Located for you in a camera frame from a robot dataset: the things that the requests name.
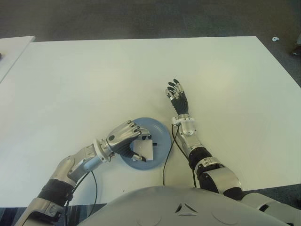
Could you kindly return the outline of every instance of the plate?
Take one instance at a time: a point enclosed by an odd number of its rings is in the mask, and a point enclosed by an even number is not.
[[[169,131],[165,125],[153,118],[138,118],[133,120],[137,125],[148,129],[151,134],[152,142],[157,143],[153,146],[153,159],[152,161],[133,161],[130,158],[121,156],[123,161],[137,170],[150,170],[160,165],[167,157],[171,145],[171,138]]]

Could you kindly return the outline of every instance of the floor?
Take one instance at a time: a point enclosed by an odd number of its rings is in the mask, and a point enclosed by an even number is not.
[[[300,32],[300,0],[0,1],[0,38],[35,35],[36,41],[55,41],[257,36],[299,86],[300,57],[289,53]],[[272,42],[273,36],[280,40]],[[301,185],[256,192],[300,208]],[[23,211],[0,208],[0,225],[14,224]],[[76,225],[87,217],[87,206],[73,207],[70,212],[75,219],[70,225]]]

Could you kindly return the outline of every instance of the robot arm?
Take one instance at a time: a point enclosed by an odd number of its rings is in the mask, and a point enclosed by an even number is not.
[[[242,189],[236,175],[213,157],[199,141],[194,119],[189,115],[188,101],[180,82],[174,79],[174,83],[168,84],[170,86],[166,89],[166,95],[178,114],[172,118],[172,123],[179,127],[179,138],[189,159],[189,166],[197,174],[200,187],[240,200]]]
[[[72,191],[78,180],[99,165],[110,162],[115,153],[136,161],[146,161],[129,146],[133,140],[146,137],[151,137],[148,130],[128,120],[116,127],[106,139],[95,139],[93,144],[63,159],[16,226],[23,226],[28,223],[26,221],[30,221],[31,224],[37,222],[38,225],[41,222],[46,222],[47,225],[57,222],[65,203],[72,199]]]
[[[300,210],[262,194],[243,194],[241,183],[236,175],[213,157],[199,141],[193,125],[194,119],[189,115],[187,98],[179,81],[174,79],[174,83],[168,84],[171,87],[167,87],[166,95],[178,114],[177,117],[172,118],[172,123],[179,127],[178,134],[184,152],[189,159],[189,166],[197,174],[200,187],[241,201],[289,225],[300,226]]]

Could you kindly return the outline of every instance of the small white object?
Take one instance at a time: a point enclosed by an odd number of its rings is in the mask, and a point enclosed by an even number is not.
[[[272,38],[272,41],[278,41],[278,40],[279,40],[278,37],[273,37],[273,38]]]
[[[146,161],[153,160],[152,140],[134,140],[134,152],[142,155]]]

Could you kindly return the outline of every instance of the black cable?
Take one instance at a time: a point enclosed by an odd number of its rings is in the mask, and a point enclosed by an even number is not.
[[[86,178],[86,176],[88,176],[90,172],[86,173],[82,179],[76,184],[76,186],[74,187],[74,189],[71,192],[71,195],[73,195],[73,193],[75,192],[75,190],[78,188],[78,186],[80,185],[80,183]],[[69,207],[69,203],[70,200],[67,201],[66,207],[65,207],[65,226],[67,226],[68,222],[67,222],[67,217],[68,217],[68,207]]]
[[[164,163],[164,167],[163,167],[162,181],[163,181],[163,185],[164,185],[164,186],[165,186],[165,182],[164,182],[165,166],[166,166],[166,163],[167,163],[169,154],[170,154],[170,152],[171,152],[171,149],[173,148],[174,141],[175,141],[175,139],[173,140],[173,142],[172,142],[172,144],[171,144],[171,146],[170,146],[170,149],[169,149],[169,151],[168,151],[168,155],[167,155],[167,157],[166,157],[166,160],[165,160],[165,163]]]
[[[193,176],[193,184],[194,184],[194,187],[197,187],[196,176],[194,175],[193,169],[192,169],[192,176]]]
[[[94,210],[94,207],[95,207],[95,205],[96,205],[96,199],[97,199],[97,182],[96,182],[96,178],[95,178],[94,172],[93,172],[93,171],[91,171],[91,173],[92,173],[92,175],[93,175],[93,178],[94,178],[94,181],[95,181],[96,194],[95,194],[95,201],[94,201],[94,205],[93,205],[93,207],[92,207],[92,209],[91,209],[91,212],[90,212],[90,214],[89,214],[89,216],[88,216],[88,217],[90,217],[90,216],[91,216],[91,214],[92,214],[92,212],[93,212],[93,210]]]
[[[187,159],[187,161],[189,161],[189,159],[188,159],[188,157],[186,156],[185,152],[180,148],[178,142],[176,141],[176,136],[174,136],[174,130],[173,130],[173,129],[171,130],[171,133],[172,133],[172,135],[173,135],[173,139],[174,139],[174,141],[175,141],[175,144],[178,146],[178,148],[180,149],[180,151],[182,152],[182,154],[185,156],[185,158]]]
[[[179,146],[179,144],[178,144],[178,142],[177,142],[177,140],[176,140],[176,137],[174,136],[174,130],[173,130],[173,129],[171,130],[171,133],[172,133],[172,135],[173,135],[173,139],[174,139],[174,141],[175,141],[175,144],[178,146],[178,148],[180,149],[180,151],[182,152],[182,154],[185,156],[185,158],[186,158],[187,161],[189,162],[188,157],[186,156],[185,152],[181,149],[181,147]],[[192,169],[192,177],[193,177],[193,184],[194,184],[194,187],[197,187],[196,177],[195,177],[195,175],[194,175],[193,169]]]

